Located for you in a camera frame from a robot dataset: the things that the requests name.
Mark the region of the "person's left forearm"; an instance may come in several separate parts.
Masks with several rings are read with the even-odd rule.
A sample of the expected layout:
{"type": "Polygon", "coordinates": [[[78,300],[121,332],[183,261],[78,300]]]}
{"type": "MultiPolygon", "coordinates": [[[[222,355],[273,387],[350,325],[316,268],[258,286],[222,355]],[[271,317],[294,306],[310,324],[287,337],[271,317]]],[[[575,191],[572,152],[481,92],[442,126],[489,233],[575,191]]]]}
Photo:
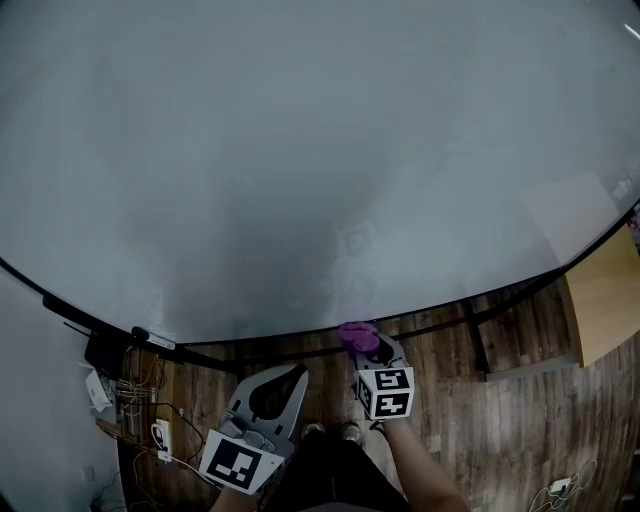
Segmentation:
{"type": "Polygon", "coordinates": [[[209,512],[257,512],[260,498],[224,488],[209,512]]]}

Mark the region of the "purple cloth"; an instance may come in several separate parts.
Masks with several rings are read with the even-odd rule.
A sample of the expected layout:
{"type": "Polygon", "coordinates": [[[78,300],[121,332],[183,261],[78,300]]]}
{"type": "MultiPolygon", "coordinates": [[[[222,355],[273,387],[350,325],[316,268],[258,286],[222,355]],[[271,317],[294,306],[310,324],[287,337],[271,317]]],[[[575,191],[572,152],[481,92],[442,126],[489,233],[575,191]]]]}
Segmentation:
{"type": "Polygon", "coordinates": [[[350,356],[375,355],[379,349],[378,330],[365,322],[348,322],[338,327],[342,346],[350,356]]]}

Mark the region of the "white network device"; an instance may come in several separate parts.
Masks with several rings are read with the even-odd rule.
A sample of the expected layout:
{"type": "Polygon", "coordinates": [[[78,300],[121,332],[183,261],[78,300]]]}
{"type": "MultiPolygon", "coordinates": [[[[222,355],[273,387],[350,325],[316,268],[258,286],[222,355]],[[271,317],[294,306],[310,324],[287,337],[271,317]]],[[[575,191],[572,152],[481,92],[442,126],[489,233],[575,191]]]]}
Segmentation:
{"type": "Polygon", "coordinates": [[[110,388],[105,385],[96,370],[92,370],[85,378],[85,386],[92,403],[92,407],[103,412],[106,408],[113,405],[110,398],[110,388]]]}

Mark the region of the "white marker pen black cap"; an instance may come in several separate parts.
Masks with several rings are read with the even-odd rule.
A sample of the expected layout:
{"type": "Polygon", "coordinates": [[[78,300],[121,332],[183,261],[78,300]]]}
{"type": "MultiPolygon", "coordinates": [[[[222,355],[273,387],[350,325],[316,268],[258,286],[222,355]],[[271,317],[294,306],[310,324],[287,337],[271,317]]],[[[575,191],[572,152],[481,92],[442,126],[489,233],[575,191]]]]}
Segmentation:
{"type": "Polygon", "coordinates": [[[172,340],[169,340],[165,337],[151,333],[148,330],[139,326],[134,326],[131,329],[131,334],[139,340],[154,344],[166,350],[174,350],[176,347],[176,343],[173,342],[172,340]]]}

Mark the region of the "black router with antennas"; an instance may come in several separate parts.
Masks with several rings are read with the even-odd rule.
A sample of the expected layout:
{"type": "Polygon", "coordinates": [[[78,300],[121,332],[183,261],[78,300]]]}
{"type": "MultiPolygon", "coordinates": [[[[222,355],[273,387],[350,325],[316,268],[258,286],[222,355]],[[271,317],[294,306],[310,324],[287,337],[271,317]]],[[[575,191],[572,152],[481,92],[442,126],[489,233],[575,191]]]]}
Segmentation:
{"type": "Polygon", "coordinates": [[[122,377],[125,354],[131,348],[129,343],[104,333],[84,332],[67,322],[64,325],[88,338],[84,358],[100,375],[114,381],[122,377]]]}

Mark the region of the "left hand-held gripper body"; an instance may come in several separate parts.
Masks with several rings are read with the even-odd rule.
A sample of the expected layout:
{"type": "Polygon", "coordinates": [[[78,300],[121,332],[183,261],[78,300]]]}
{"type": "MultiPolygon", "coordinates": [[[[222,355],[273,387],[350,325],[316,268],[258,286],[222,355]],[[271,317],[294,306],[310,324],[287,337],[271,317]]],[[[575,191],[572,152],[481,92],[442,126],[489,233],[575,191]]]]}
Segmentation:
{"type": "Polygon", "coordinates": [[[243,494],[256,495],[294,450],[288,439],[226,411],[219,427],[208,433],[199,473],[243,494]]]}

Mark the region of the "person's right forearm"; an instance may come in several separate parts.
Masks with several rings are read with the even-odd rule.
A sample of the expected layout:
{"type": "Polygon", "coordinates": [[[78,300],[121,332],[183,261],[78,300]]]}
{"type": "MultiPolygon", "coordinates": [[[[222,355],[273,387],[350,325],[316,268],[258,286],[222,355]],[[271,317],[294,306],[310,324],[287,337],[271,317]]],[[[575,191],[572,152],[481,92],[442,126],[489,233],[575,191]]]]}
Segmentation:
{"type": "Polygon", "coordinates": [[[383,426],[411,512],[470,512],[454,481],[422,446],[405,418],[383,426]]]}

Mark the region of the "large whiteboard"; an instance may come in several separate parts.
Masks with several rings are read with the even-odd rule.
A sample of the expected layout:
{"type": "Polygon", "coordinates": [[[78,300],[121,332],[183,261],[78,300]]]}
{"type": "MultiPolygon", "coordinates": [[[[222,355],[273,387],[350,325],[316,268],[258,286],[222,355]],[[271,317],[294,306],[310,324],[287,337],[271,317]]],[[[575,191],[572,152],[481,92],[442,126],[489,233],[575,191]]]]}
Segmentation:
{"type": "Polygon", "coordinates": [[[122,329],[425,309],[638,200],[634,0],[0,5],[0,258],[122,329]]]}

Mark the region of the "light wooden table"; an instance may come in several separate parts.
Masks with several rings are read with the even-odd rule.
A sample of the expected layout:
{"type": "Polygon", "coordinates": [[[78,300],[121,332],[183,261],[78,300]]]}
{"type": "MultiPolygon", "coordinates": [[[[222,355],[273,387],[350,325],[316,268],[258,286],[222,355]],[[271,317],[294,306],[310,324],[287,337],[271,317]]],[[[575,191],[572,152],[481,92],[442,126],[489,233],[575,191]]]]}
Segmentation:
{"type": "MultiPolygon", "coordinates": [[[[559,270],[566,274],[564,284],[552,284],[482,324],[486,381],[584,368],[640,331],[640,255],[634,235],[623,222],[559,270]]],[[[498,305],[531,280],[478,297],[473,309],[498,305]]]]}

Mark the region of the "person's black trousers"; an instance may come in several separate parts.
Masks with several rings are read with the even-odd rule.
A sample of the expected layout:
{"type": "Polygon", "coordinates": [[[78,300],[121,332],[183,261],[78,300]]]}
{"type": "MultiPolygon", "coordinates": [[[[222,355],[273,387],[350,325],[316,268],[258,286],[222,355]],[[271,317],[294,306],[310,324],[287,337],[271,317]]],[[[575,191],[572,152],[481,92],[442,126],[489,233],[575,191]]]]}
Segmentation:
{"type": "Polygon", "coordinates": [[[331,503],[410,512],[404,496],[360,446],[314,432],[301,441],[264,512],[301,512],[331,503]]]}

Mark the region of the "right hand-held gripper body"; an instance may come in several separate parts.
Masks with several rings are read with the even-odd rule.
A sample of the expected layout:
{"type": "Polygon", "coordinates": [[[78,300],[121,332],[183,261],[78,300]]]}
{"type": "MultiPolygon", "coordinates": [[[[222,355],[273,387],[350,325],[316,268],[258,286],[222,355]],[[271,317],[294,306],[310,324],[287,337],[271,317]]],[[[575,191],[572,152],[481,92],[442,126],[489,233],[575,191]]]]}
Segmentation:
{"type": "Polygon", "coordinates": [[[415,395],[411,367],[358,370],[356,398],[369,420],[407,418],[415,395]]]}

